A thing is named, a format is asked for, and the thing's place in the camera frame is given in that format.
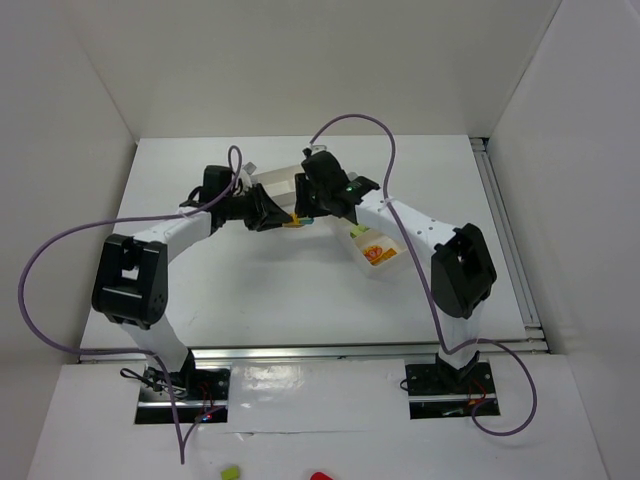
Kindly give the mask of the round orange patterned lego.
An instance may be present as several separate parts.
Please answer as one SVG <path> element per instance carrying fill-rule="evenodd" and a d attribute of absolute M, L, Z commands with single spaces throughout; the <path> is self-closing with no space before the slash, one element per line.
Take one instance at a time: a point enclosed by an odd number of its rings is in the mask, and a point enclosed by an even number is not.
<path fill-rule="evenodd" d="M 385 250 L 379 245 L 371 245 L 363 250 L 363 255 L 371 265 L 377 265 L 382 261 Z"/>

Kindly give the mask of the green lego brick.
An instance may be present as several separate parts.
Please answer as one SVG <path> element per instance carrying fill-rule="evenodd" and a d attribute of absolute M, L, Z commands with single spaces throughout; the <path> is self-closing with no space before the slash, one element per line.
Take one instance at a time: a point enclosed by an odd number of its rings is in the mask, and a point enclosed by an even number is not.
<path fill-rule="evenodd" d="M 351 228 L 350 230 L 350 237 L 351 238 L 357 238 L 360 235 L 366 233 L 367 231 L 369 231 L 370 228 L 364 225 L 355 225 Z"/>

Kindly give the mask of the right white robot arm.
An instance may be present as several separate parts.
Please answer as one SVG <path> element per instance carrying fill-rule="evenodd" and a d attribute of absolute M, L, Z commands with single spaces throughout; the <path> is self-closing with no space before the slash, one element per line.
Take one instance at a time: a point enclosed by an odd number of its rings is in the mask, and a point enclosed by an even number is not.
<path fill-rule="evenodd" d="M 440 344 L 437 360 L 455 371 L 478 358 L 480 311 L 497 280 L 482 231 L 456 227 L 384 194 L 374 181 L 350 178 L 336 157 L 308 147 L 295 177 L 296 214 L 332 216 L 407 247 L 426 289 Z"/>

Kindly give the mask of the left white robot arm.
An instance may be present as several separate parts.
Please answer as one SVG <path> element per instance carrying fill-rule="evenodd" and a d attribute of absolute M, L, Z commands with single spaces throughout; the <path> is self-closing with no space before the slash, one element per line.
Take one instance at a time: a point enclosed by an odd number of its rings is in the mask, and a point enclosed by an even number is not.
<path fill-rule="evenodd" d="M 292 217 L 265 188 L 234 177 L 230 167 L 208 166 L 203 184 L 180 204 L 175 218 L 133 236 L 104 241 L 92 291 L 92 308 L 121 327 L 146 352 L 151 369 L 168 372 L 184 387 L 194 375 L 192 351 L 180 341 L 166 315 L 169 264 L 228 221 L 250 231 L 279 228 Z"/>

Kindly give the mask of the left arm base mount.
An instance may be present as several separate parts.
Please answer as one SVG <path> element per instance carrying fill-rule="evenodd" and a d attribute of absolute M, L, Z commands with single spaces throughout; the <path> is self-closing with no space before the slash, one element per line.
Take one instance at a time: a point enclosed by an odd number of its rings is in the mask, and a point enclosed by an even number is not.
<path fill-rule="evenodd" d="M 173 422 L 169 388 L 157 371 L 147 368 L 139 374 L 129 368 L 122 368 L 120 376 L 140 384 L 134 420 L 136 425 L 165 425 Z M 230 377 L 229 368 L 197 370 L 188 387 L 175 387 L 179 423 L 190 424 L 199 417 L 204 424 L 226 423 Z"/>

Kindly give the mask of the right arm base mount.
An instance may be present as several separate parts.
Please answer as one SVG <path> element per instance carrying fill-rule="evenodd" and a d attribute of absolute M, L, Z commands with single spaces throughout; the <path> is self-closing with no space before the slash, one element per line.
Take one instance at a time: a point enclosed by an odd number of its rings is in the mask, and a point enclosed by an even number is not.
<path fill-rule="evenodd" d="M 488 362 L 475 365 L 459 384 L 446 384 L 435 364 L 407 364 L 399 387 L 407 393 L 411 420 L 499 416 L 493 373 Z"/>

